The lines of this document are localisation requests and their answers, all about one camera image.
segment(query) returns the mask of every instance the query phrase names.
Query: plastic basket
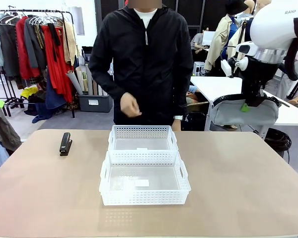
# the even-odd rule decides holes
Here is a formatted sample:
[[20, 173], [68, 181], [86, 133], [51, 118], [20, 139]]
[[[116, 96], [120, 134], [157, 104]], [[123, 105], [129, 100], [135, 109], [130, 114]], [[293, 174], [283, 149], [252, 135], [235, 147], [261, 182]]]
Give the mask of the plastic basket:
[[105, 206], [184, 204], [191, 191], [177, 151], [108, 151], [100, 177]]
[[174, 132], [163, 125], [114, 125], [108, 142], [108, 150], [178, 150]]

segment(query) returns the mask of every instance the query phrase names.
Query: black jacket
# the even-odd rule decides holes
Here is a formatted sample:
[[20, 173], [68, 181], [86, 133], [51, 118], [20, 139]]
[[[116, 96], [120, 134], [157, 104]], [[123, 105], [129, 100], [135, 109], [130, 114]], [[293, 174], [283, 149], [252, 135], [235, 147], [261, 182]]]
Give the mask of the black jacket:
[[[107, 73], [112, 59], [114, 81]], [[187, 22], [163, 6], [146, 30], [128, 6], [112, 12], [97, 35], [89, 69], [114, 99], [116, 124], [172, 124], [174, 116], [186, 113], [186, 92], [193, 70]], [[129, 119], [120, 111], [125, 92], [137, 99], [140, 117]]]

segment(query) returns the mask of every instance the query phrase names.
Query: stapler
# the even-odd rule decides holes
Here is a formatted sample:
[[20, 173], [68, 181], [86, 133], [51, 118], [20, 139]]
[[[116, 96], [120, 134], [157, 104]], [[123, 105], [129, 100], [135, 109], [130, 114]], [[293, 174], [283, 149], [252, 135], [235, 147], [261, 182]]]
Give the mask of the stapler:
[[66, 156], [70, 152], [72, 145], [72, 140], [70, 140], [71, 134], [69, 132], [64, 133], [61, 146], [60, 146], [60, 156]]

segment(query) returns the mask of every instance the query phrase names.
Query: clothing rack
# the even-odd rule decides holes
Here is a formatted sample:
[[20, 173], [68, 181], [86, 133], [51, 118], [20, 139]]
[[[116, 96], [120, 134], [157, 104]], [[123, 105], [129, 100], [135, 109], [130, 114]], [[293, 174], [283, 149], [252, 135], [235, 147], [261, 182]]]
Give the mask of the clothing rack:
[[[35, 10], [35, 9], [4, 9], [4, 10], [0, 10], [0, 12], [49, 12], [49, 13], [60, 13], [62, 15], [63, 22], [64, 22], [64, 13], [67, 13], [71, 16], [72, 24], [74, 25], [73, 15], [69, 11], [47, 10], [47, 9], [46, 10], [40, 10], [40, 9], [37, 9], [37, 10]], [[66, 39], [67, 47], [69, 49], [69, 42], [68, 42], [68, 36], [67, 36], [65, 24], [64, 24], [64, 31], [65, 31], [65, 39]], [[6, 111], [5, 111], [4, 107], [3, 107], [2, 110], [3, 110], [3, 113], [4, 113], [5, 116], [7, 116], [7, 114], [8, 114], [8, 116], [10, 117], [11, 112], [10, 112], [9, 106], [11, 106], [11, 109], [17, 108], [18, 105], [20, 105], [20, 108], [24, 108], [24, 104], [34, 104], [34, 103], [25, 103], [24, 102], [25, 99], [21, 99], [21, 98], [16, 97], [13, 86], [12, 86], [12, 83], [11, 83], [11, 81], [7, 80], [7, 77], [6, 77], [6, 74], [4, 72], [3, 67], [2, 67], [2, 72], [3, 72], [4, 78], [5, 78], [5, 81], [6, 81], [6, 84], [7, 84], [8, 91], [9, 91], [9, 95], [8, 95], [7, 92], [6, 92], [4, 83], [3, 83], [1, 72], [0, 72], [0, 80], [1, 80], [3, 90], [4, 90], [4, 93], [5, 93], [5, 96], [6, 96], [6, 98], [3, 98], [3, 99], [6, 99], [5, 104], [4, 104], [6, 106]], [[75, 118], [74, 110], [72, 110], [72, 116], [73, 116], [73, 118]]]

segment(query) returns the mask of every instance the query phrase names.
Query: garment rack pole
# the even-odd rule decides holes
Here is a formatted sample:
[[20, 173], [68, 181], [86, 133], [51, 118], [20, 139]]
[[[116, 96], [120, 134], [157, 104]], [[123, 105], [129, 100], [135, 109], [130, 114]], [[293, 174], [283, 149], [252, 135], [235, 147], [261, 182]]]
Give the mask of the garment rack pole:
[[[0, 12], [50, 12], [50, 13], [60, 13], [62, 15], [63, 22], [65, 21], [63, 13], [67, 13], [67, 14], [69, 14], [71, 16], [72, 25], [74, 25], [73, 15], [69, 11], [47, 10], [47, 9], [46, 10], [40, 10], [40, 9], [4, 9], [4, 10], [0, 10]], [[66, 31], [65, 24], [64, 24], [64, 31], [65, 31], [66, 44], [67, 44], [68, 51], [69, 51], [69, 42], [68, 42], [68, 36], [67, 36], [67, 31]], [[9, 87], [9, 84], [8, 84], [8, 80], [7, 80], [7, 77], [6, 77], [5, 73], [4, 73], [3, 67], [2, 67], [2, 71], [3, 71], [4, 78], [5, 78], [5, 81], [6, 81], [6, 85], [8, 87], [8, 91], [9, 91], [9, 94], [10, 94], [10, 98], [9, 98], [8, 95], [7, 95], [5, 86], [3, 84], [1, 73], [0, 73], [0, 79], [1, 79], [2, 86], [3, 86], [3, 89], [4, 89], [5, 95], [6, 95], [5, 105], [6, 105], [6, 109], [7, 109], [8, 115], [10, 117], [11, 116], [11, 113], [10, 113], [10, 110], [9, 110], [9, 106], [11, 106], [12, 104], [13, 105], [11, 106], [11, 108], [18, 107], [18, 105], [20, 105], [21, 108], [24, 108], [24, 104], [34, 104], [34, 103], [24, 103], [23, 102], [24, 99], [17, 98], [16, 95], [15, 95], [14, 89], [13, 89], [13, 85], [12, 85], [12, 83], [10, 81], [11, 90], [13, 92], [13, 96], [12, 96], [11, 90], [10, 90], [10, 87]], [[75, 118], [75, 112], [74, 112], [74, 110], [72, 110], [72, 116], [73, 116], [73, 118]]]

